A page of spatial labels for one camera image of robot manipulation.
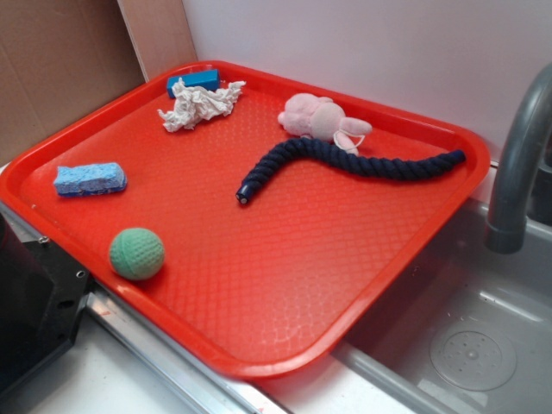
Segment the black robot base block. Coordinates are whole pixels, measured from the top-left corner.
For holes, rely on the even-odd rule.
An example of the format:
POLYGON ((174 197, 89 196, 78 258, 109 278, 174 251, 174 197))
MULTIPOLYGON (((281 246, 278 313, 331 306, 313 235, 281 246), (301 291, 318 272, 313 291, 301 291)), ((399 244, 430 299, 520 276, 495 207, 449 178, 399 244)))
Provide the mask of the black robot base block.
POLYGON ((90 286, 57 243, 21 241, 1 219, 2 398, 74 345, 90 286))

